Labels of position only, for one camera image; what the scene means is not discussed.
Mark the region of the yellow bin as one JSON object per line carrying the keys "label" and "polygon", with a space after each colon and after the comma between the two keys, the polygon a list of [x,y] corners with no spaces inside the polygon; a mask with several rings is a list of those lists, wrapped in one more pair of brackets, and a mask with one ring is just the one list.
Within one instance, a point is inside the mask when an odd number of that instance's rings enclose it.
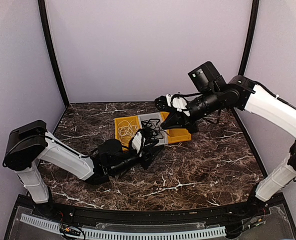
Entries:
{"label": "yellow bin", "polygon": [[181,142],[188,142],[188,141],[191,141],[192,139],[192,135],[186,129],[183,129],[183,128],[165,129],[163,127],[161,128],[166,132],[167,145],[177,144]]}
{"label": "yellow bin", "polygon": [[127,151],[129,141],[140,129],[138,116],[118,117],[114,119],[115,139],[119,140],[122,150]]}

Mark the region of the white bin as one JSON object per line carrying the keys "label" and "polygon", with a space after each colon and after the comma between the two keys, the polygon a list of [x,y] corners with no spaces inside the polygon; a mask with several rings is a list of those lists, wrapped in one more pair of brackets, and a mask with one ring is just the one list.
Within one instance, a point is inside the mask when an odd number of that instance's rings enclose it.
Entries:
{"label": "white bin", "polygon": [[156,146],[166,145],[166,132],[162,130],[163,119],[159,112],[138,115],[140,128],[148,135],[147,140],[158,140]]}

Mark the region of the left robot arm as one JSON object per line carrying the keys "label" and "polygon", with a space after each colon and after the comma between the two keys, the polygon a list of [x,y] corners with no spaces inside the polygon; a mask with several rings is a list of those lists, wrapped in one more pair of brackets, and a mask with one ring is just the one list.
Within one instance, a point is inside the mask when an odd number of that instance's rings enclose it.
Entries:
{"label": "left robot arm", "polygon": [[88,184],[100,185],[137,164],[148,169],[162,149],[157,139],[147,139],[144,130],[139,129],[128,146],[109,139],[83,155],[51,134],[44,121],[36,120],[10,132],[2,165],[17,174],[39,210],[54,218],[58,206],[50,200],[50,190],[35,160],[52,163]]}

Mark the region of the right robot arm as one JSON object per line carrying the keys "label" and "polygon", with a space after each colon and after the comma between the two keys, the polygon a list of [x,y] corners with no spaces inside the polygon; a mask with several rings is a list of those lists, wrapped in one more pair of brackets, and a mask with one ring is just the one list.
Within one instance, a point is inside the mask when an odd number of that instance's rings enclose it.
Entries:
{"label": "right robot arm", "polygon": [[207,61],[188,73],[197,93],[167,94],[155,99],[155,106],[168,112],[162,129],[198,131],[196,121],[222,109],[237,108],[260,116],[280,127],[295,139],[288,156],[264,180],[254,187],[243,205],[243,213],[253,217],[276,192],[296,177],[296,107],[272,93],[258,81],[242,75],[226,82],[212,62]]}

